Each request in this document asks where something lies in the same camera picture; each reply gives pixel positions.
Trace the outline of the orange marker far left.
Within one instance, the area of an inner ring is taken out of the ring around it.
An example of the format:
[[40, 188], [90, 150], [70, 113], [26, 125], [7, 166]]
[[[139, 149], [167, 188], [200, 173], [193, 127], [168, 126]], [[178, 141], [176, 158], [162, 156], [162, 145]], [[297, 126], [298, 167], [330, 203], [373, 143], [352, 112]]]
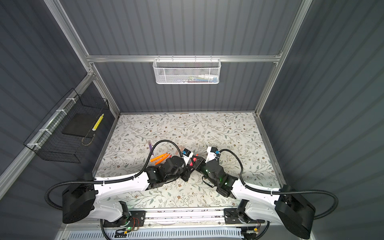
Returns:
[[163, 157], [166, 157], [167, 155], [168, 155], [168, 153], [165, 153], [165, 154], [159, 155], [157, 157], [154, 157], [154, 158], [150, 159], [150, 162], [155, 162], [159, 159], [162, 159]]

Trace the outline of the purple marker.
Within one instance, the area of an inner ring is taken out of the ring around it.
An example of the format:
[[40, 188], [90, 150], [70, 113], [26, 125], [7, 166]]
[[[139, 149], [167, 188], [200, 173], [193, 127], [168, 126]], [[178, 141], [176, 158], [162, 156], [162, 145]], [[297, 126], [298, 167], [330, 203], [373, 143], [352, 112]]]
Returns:
[[153, 145], [152, 145], [152, 142], [150, 140], [148, 140], [148, 145], [149, 145], [149, 149], [150, 149], [150, 153], [151, 153], [151, 156], [153, 156]]

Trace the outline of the black foam pad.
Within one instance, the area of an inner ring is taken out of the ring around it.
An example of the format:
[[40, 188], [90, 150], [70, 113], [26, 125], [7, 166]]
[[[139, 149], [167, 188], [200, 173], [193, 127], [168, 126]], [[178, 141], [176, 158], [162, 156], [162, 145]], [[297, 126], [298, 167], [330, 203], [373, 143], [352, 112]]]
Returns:
[[75, 114], [62, 130], [62, 134], [92, 138], [95, 133], [92, 131], [92, 128], [96, 121], [97, 115]]

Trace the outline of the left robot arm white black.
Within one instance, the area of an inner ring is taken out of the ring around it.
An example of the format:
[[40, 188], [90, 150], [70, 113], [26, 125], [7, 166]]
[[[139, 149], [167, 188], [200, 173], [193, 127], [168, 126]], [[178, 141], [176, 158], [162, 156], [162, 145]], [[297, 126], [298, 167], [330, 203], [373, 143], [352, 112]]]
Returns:
[[127, 204], [123, 201], [111, 203], [108, 198], [157, 189], [177, 179], [186, 182], [200, 163], [201, 160], [192, 154], [182, 158], [173, 156], [141, 173], [70, 183], [62, 193], [63, 223], [72, 224], [86, 218], [122, 222], [128, 217]]

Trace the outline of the yellow marker in basket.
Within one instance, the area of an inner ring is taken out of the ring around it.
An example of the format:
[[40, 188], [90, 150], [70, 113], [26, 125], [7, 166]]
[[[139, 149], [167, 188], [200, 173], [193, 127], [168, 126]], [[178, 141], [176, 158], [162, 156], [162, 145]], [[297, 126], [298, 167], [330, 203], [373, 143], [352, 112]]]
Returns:
[[101, 114], [100, 117], [99, 117], [99, 118], [97, 119], [97, 121], [95, 122], [95, 124], [94, 124], [94, 126], [93, 126], [93, 128], [92, 128], [92, 131], [93, 131], [93, 132], [95, 132], [95, 131], [98, 129], [99, 125], [101, 124], [101, 122], [102, 122], [102, 120], [103, 120], [103, 118], [104, 118], [104, 115], [105, 115], [105, 114]]

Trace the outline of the items in white basket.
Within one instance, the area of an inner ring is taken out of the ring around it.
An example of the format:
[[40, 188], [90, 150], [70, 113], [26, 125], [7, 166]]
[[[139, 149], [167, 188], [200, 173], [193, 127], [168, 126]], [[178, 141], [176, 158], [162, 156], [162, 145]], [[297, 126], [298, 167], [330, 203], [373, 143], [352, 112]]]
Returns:
[[182, 84], [217, 84], [220, 80], [219, 75], [197, 75], [181, 76], [176, 78], [176, 83]]

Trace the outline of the orange marker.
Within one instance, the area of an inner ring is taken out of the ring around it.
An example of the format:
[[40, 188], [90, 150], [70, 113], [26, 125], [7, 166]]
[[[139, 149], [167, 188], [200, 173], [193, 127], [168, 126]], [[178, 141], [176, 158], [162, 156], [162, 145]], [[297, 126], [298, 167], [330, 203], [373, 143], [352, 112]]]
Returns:
[[164, 156], [162, 156], [161, 158], [159, 158], [155, 165], [159, 165], [160, 163], [162, 163], [163, 161], [165, 161], [167, 158], [169, 158], [171, 156], [171, 154], [165, 154]]
[[155, 162], [159, 159], [162, 159], [163, 157], [166, 157], [167, 155], [168, 155], [168, 153], [165, 153], [165, 154], [159, 155], [157, 157], [154, 157], [154, 158], [150, 159], [150, 162]]

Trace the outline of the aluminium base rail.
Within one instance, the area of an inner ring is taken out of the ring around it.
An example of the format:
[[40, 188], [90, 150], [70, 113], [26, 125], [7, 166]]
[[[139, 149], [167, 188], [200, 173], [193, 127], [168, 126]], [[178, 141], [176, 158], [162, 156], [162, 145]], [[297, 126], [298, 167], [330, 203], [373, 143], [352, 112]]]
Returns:
[[152, 222], [156, 224], [166, 224], [167, 222], [181, 223], [202, 223], [211, 221], [215, 223], [224, 223], [226, 225], [236, 224], [257, 224], [262, 221], [269, 221], [273, 224], [283, 225], [284, 221], [280, 219], [277, 212], [272, 208], [264, 209], [261, 205], [250, 205], [250, 211], [244, 211], [244, 217], [240, 220], [240, 211], [237, 208], [208, 207], [208, 208], [181, 208], [181, 209], [133, 209], [128, 210], [127, 214], [118, 211], [92, 210], [91, 213], [81, 218], [82, 221], [106, 220], [109, 226], [124, 222], [127, 217], [139, 219], [141, 226], [149, 225]]

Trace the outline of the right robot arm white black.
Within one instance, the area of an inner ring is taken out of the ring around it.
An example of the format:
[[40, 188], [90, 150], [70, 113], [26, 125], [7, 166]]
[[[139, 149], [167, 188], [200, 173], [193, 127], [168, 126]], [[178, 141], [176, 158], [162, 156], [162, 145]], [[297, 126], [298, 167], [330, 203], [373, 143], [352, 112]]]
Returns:
[[207, 162], [199, 156], [192, 156], [188, 167], [202, 174], [221, 196], [241, 201], [237, 209], [241, 222], [278, 223], [299, 238], [310, 238], [316, 208], [301, 194], [272, 195], [280, 189], [264, 187], [265, 194], [252, 191], [239, 178], [225, 173], [217, 161]]

